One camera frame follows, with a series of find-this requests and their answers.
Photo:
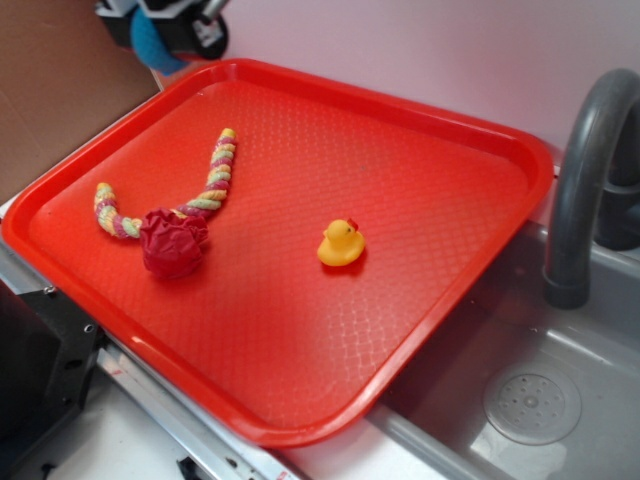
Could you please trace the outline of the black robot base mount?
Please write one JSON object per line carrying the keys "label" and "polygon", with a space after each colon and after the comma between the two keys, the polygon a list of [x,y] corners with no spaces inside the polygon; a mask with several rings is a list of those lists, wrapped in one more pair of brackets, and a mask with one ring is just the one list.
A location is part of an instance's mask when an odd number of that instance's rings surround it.
{"label": "black robot base mount", "polygon": [[1,286],[1,466],[83,407],[101,330],[67,295]]}

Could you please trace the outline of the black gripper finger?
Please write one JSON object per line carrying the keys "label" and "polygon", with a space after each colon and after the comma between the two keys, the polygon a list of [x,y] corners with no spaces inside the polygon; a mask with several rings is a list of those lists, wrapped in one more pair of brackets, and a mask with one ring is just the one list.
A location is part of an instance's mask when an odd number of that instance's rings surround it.
{"label": "black gripper finger", "polygon": [[222,11],[226,0],[150,1],[149,19],[168,50],[179,58],[218,60],[229,32]]}
{"label": "black gripper finger", "polygon": [[137,0],[100,0],[95,4],[95,14],[121,48],[132,49],[131,24],[139,6]]}

